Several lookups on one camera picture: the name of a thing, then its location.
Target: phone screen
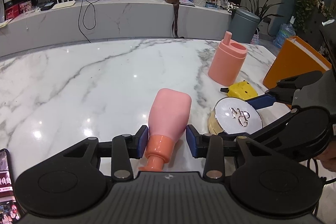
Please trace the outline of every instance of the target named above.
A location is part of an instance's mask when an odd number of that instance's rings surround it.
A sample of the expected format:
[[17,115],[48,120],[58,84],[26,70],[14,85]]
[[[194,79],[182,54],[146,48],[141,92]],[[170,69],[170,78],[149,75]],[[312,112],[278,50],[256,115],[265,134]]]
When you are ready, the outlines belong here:
[[0,224],[17,223],[21,218],[11,180],[8,151],[0,150]]

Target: brown leather bag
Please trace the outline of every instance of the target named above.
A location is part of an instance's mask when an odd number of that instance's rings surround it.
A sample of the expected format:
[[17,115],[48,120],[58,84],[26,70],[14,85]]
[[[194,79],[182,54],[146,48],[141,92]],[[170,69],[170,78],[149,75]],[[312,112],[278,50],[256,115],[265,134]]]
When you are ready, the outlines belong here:
[[171,3],[174,7],[174,21],[171,26],[171,30],[173,33],[174,38],[184,38],[184,37],[179,37],[177,35],[177,19],[179,18],[179,7],[180,7],[180,0],[166,0],[167,3]]

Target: pink bottle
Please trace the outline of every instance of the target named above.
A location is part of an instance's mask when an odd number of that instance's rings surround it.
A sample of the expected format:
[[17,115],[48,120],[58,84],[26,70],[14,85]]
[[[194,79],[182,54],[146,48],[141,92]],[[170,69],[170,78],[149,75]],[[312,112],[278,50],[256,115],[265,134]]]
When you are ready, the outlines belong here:
[[232,33],[225,33],[208,72],[212,80],[224,86],[235,82],[247,55],[247,48],[231,40],[231,37]]
[[139,170],[162,171],[187,126],[190,108],[191,97],[188,94],[170,89],[158,91],[148,117],[147,166]]

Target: ribbed black surface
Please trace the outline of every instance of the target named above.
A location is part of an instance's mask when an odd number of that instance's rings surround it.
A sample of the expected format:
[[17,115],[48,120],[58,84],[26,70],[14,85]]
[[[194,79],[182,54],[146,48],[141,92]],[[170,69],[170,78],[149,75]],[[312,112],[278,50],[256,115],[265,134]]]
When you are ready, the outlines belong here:
[[[65,200],[64,206],[71,204]],[[20,224],[112,223],[318,224],[321,222],[312,215],[291,220],[271,220],[253,215],[237,205],[223,185],[205,182],[196,172],[142,172],[134,181],[114,185],[102,203],[81,215],[59,220],[27,215],[20,221]]]

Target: person's hand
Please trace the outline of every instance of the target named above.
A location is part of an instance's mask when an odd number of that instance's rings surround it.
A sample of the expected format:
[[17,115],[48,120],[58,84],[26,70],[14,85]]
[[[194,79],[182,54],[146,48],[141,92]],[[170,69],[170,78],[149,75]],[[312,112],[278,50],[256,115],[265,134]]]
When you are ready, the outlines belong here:
[[329,143],[328,147],[317,157],[323,167],[331,172],[336,172],[336,141]]

